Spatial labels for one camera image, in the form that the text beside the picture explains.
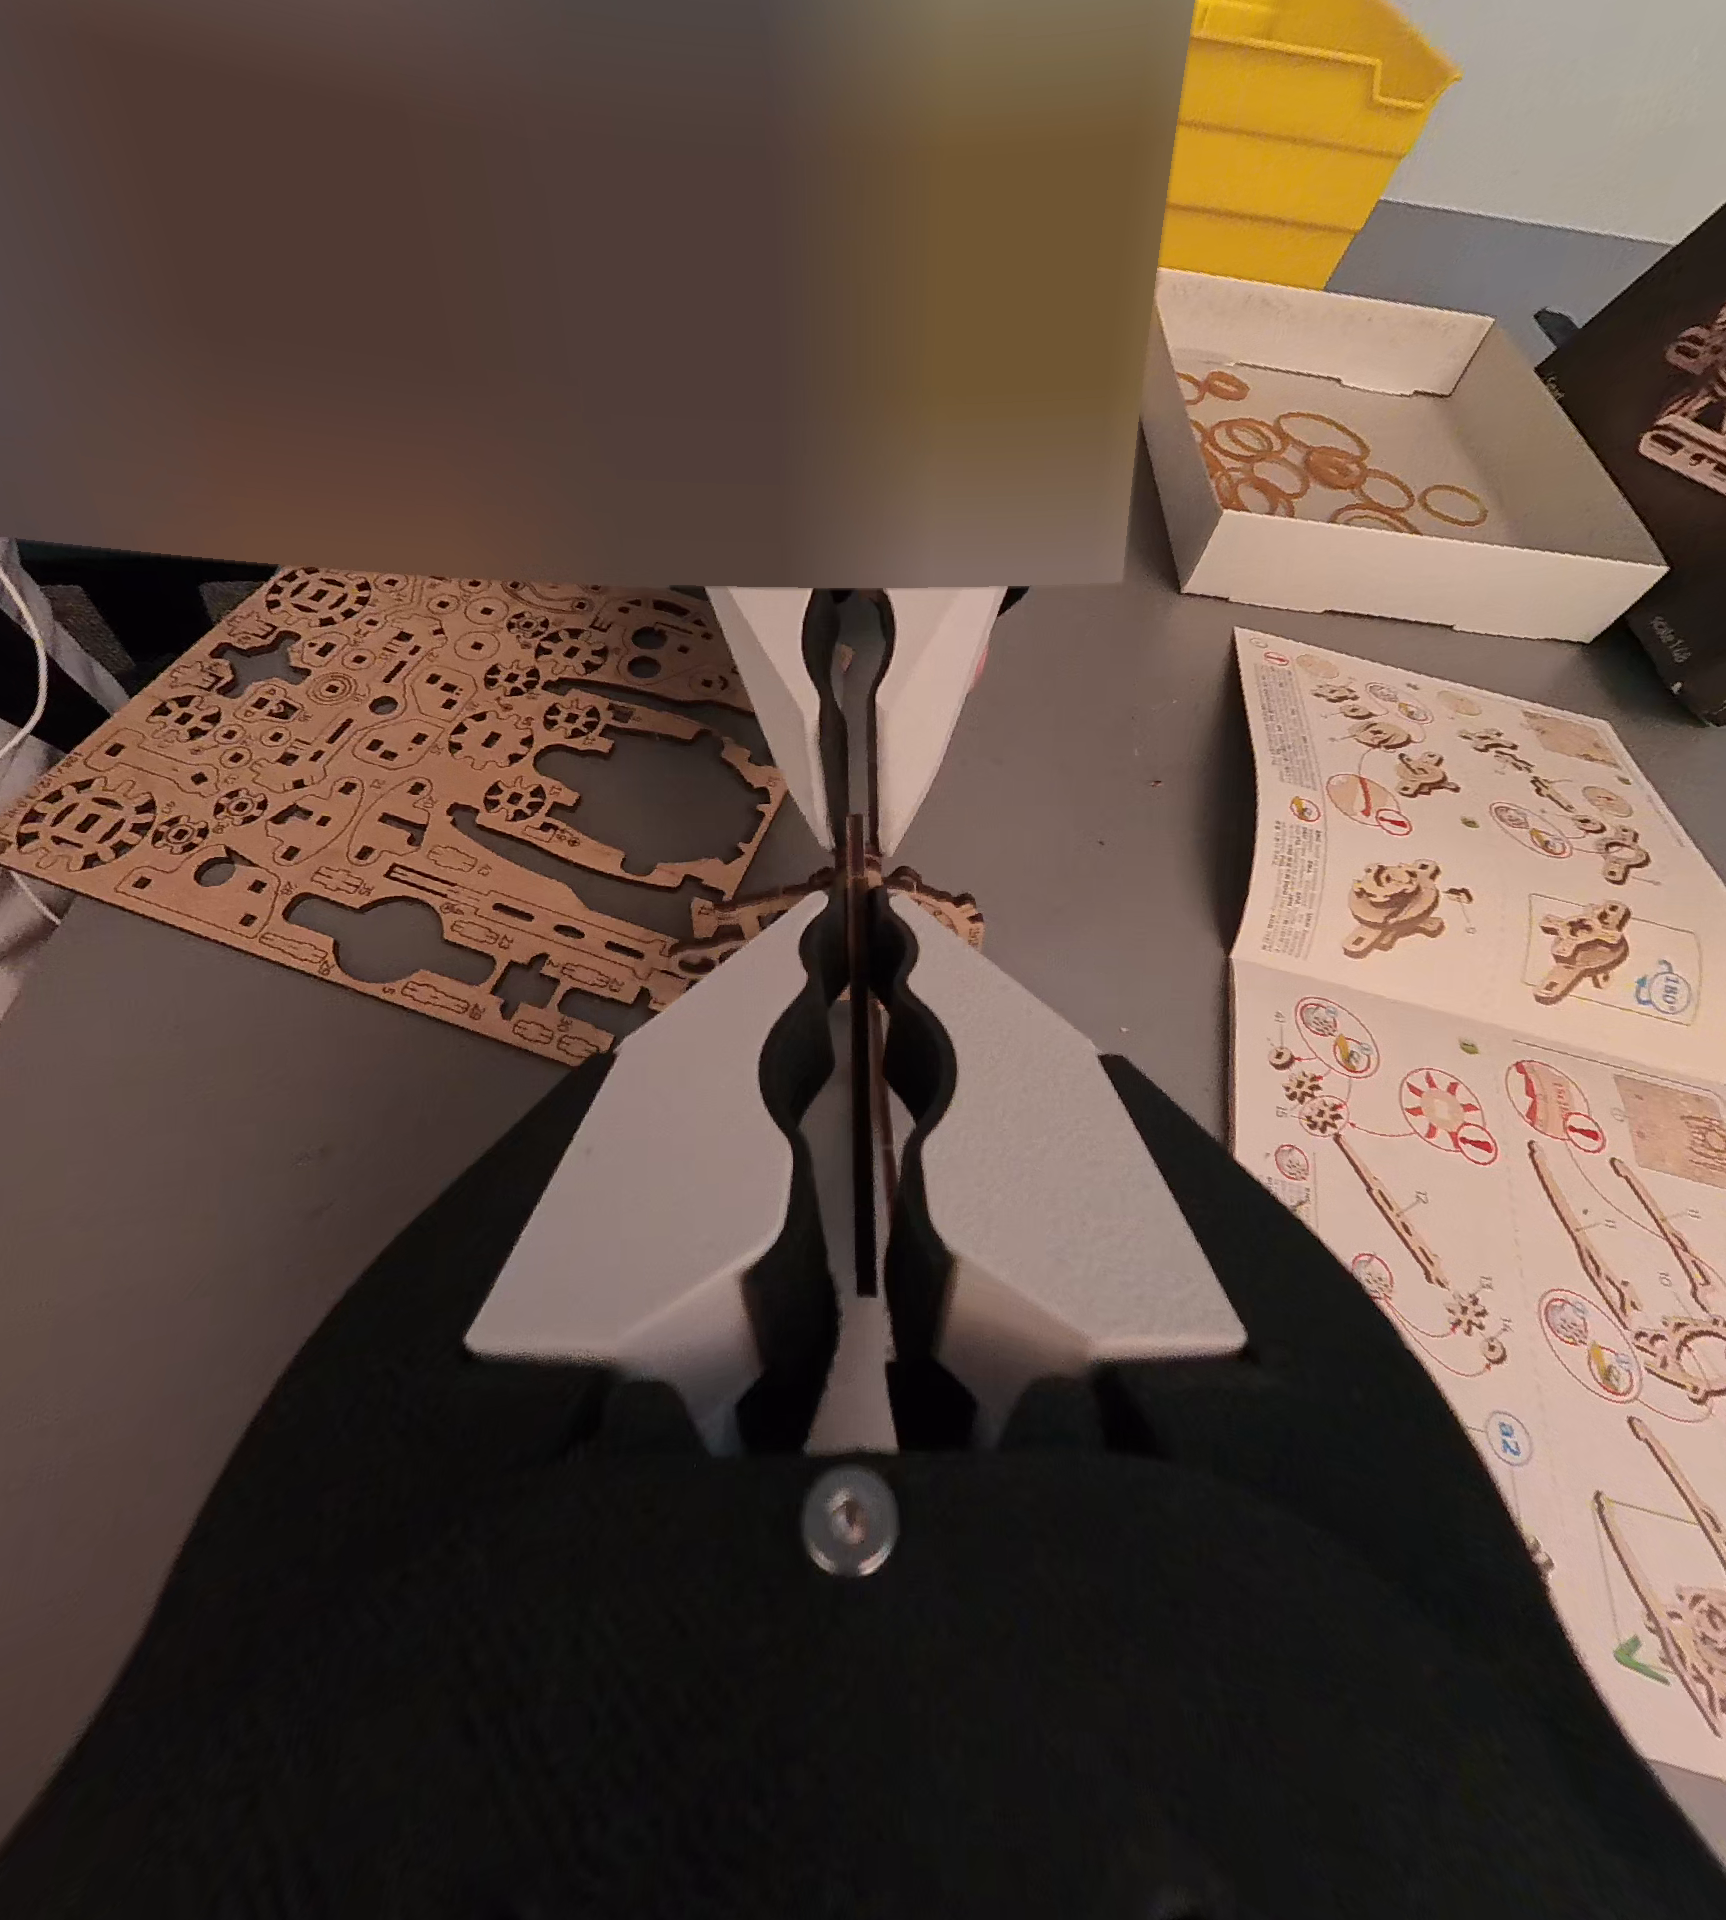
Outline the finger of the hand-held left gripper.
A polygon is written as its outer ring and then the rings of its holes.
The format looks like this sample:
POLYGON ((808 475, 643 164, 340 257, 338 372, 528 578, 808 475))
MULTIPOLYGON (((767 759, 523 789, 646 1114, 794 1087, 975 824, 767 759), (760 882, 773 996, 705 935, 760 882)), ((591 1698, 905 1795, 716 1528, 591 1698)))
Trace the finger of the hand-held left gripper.
POLYGON ((895 852, 947 758, 998 618, 994 587, 888 587, 877 682, 877 844, 895 852))
POLYGON ((830 690, 840 597, 830 587, 708 587, 788 797, 826 851, 844 803, 843 720, 830 690))

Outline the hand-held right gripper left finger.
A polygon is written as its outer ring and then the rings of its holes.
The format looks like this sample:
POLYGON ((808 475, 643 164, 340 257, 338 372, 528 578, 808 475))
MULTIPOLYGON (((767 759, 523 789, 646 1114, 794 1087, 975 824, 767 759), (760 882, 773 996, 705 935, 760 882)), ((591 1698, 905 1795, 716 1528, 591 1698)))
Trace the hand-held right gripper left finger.
POLYGON ((602 1362, 671 1384, 716 1452, 799 1452, 840 1338, 804 1117, 843 984, 843 907, 812 893, 623 1042, 471 1353, 602 1362))

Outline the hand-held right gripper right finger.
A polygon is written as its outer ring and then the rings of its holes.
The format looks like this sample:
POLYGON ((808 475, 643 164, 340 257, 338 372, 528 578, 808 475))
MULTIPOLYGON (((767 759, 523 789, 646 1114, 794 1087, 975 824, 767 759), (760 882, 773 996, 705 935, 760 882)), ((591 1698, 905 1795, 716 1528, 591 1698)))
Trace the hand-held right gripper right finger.
POLYGON ((894 893, 884 1079, 912 1126, 881 1293, 902 1447, 991 1445, 1032 1384, 1233 1356, 1243 1321, 1084 1032, 894 893))

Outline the wooden gear model part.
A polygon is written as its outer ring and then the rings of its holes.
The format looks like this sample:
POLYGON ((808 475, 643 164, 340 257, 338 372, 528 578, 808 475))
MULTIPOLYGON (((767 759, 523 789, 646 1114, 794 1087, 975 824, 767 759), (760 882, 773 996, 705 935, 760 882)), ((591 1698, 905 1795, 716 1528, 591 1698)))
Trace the wooden gear model part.
MULTIPOLYGON (((912 866, 884 869, 878 855, 867 859, 871 883, 891 889, 919 907, 923 907, 937 922, 957 932, 973 949, 982 949, 987 921, 977 900, 967 893, 947 893, 926 883, 912 866)), ((791 911, 804 897, 830 889, 836 873, 823 866, 798 883, 768 889, 739 900, 691 900, 692 932, 688 939, 673 942, 671 967, 685 976, 698 976, 712 970, 728 953, 747 945, 768 922, 791 911)))

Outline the laser-cut wooden parts sheet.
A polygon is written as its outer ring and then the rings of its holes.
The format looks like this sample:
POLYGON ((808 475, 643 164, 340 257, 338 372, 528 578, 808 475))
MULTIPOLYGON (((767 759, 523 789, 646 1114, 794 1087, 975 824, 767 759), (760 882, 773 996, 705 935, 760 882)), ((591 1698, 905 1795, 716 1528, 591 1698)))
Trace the laser-cut wooden parts sheet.
POLYGON ((732 900, 784 772, 701 587, 277 570, 0 810, 0 869, 577 1066, 569 993, 656 1014, 680 936, 587 897, 732 900), (739 821, 681 859, 591 827, 623 744, 692 755, 739 821))

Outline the pile of rubber bands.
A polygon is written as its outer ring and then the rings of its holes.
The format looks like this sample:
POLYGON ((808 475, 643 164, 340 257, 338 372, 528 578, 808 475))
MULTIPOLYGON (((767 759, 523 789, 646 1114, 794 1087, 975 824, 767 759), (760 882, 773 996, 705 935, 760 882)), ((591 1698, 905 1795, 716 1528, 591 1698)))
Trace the pile of rubber bands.
POLYGON ((1347 420, 1291 407, 1258 414, 1233 368, 1178 372, 1188 427, 1218 504, 1227 513, 1310 518, 1398 534, 1472 534, 1493 504, 1454 478, 1410 482, 1386 468, 1347 420))

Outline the folded instruction booklet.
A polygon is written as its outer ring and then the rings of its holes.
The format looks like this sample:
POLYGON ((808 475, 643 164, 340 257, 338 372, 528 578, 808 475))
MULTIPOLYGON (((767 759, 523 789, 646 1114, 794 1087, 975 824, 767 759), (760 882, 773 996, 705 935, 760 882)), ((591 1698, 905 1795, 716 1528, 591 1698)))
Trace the folded instruction booklet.
POLYGON ((1726 886, 1606 720, 1233 652, 1233 1152, 1430 1371, 1640 1751, 1726 1780, 1726 886))

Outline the white cardboard tray box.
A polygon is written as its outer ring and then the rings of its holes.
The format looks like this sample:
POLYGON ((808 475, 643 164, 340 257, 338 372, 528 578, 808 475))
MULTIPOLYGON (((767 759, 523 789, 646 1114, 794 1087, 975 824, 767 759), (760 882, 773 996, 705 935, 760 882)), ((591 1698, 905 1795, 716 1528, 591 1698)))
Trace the white cardboard tray box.
POLYGON ((1612 473, 1486 316, 1161 269, 1140 431, 1185 593, 1591 642, 1668 573, 1612 473), (1354 425, 1410 482, 1493 504, 1472 534, 1227 513, 1178 372, 1233 368, 1258 414, 1354 425))

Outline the yellow plastic bin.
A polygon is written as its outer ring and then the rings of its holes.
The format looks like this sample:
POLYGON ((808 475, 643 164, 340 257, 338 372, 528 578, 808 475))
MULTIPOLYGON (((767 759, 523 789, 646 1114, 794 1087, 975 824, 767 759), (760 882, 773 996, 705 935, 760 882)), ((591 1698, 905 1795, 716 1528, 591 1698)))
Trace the yellow plastic bin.
POLYGON ((1391 3, 1198 3, 1161 266, 1327 286, 1460 78, 1391 3))

